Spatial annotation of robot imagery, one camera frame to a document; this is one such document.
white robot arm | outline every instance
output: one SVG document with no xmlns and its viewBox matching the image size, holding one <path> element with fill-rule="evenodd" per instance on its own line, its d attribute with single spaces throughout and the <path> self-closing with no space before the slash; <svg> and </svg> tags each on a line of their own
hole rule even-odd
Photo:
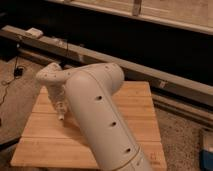
<svg viewBox="0 0 213 171">
<path fill-rule="evenodd" d="M 113 63 L 93 64 L 62 71 L 52 63 L 38 72 L 60 118 L 68 106 L 103 171 L 152 171 L 124 119 L 111 99 L 124 81 Z"/>
</svg>

wooden table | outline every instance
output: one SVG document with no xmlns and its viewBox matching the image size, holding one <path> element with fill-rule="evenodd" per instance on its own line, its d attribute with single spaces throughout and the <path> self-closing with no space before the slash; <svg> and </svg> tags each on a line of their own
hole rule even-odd
<svg viewBox="0 0 213 171">
<path fill-rule="evenodd" d="M 148 156 L 154 170 L 166 162 L 147 82 L 125 82 L 113 100 Z M 45 88 L 41 89 L 12 166 L 97 169 L 96 161 L 71 114 L 59 121 Z"/>
</svg>

power cord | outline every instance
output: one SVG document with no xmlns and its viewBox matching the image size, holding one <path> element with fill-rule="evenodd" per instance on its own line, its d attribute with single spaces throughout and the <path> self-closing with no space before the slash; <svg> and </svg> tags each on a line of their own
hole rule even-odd
<svg viewBox="0 0 213 171">
<path fill-rule="evenodd" d="M 16 80 L 16 79 L 19 79 L 22 77 L 23 75 L 23 72 L 24 70 L 26 70 L 26 67 L 22 66 L 22 65 L 19 65 L 17 66 L 18 64 L 18 56 L 16 57 L 16 60 L 15 60 L 15 66 L 14 66 L 14 70 L 13 70 L 13 79 L 10 80 L 10 81 L 2 81 L 1 82 L 1 85 L 2 86 L 6 86 L 5 88 L 5 92 L 4 92 L 4 95 L 2 97 L 2 100 L 0 102 L 0 107 L 4 104 L 5 102 L 5 99 L 6 99 L 6 96 L 7 96 L 7 93 L 8 93 L 8 88 L 10 87 L 10 85 Z M 2 118 L 0 117 L 0 127 L 2 126 Z"/>
</svg>

wooden surface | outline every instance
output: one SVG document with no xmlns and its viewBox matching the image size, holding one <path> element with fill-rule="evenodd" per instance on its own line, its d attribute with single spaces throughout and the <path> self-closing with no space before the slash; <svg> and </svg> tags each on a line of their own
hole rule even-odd
<svg viewBox="0 0 213 171">
<path fill-rule="evenodd" d="M 60 0 L 47 0 L 63 3 Z M 213 35 L 212 0 L 142 0 L 141 13 L 132 16 L 134 0 L 72 0 L 66 4 L 146 20 Z"/>
<path fill-rule="evenodd" d="M 113 96 L 113 100 L 154 170 L 166 170 L 148 83 L 125 82 L 122 89 Z M 11 164 L 33 167 L 97 168 L 87 142 L 71 114 L 67 114 L 65 121 L 59 121 L 45 88 L 41 89 Z"/>
</svg>

circular hole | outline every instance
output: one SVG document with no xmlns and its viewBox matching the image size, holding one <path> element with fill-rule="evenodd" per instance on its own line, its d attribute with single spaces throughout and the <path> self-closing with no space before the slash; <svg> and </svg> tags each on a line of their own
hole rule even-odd
<svg viewBox="0 0 213 171">
<path fill-rule="evenodd" d="M 126 149 L 125 153 L 129 153 L 131 151 L 130 148 Z"/>
<path fill-rule="evenodd" d="M 117 123 L 116 122 L 112 122 L 111 124 L 110 124 L 110 126 L 115 126 Z"/>
<path fill-rule="evenodd" d="M 95 100 L 101 100 L 102 99 L 102 96 L 97 96 L 96 98 L 95 98 Z"/>
</svg>

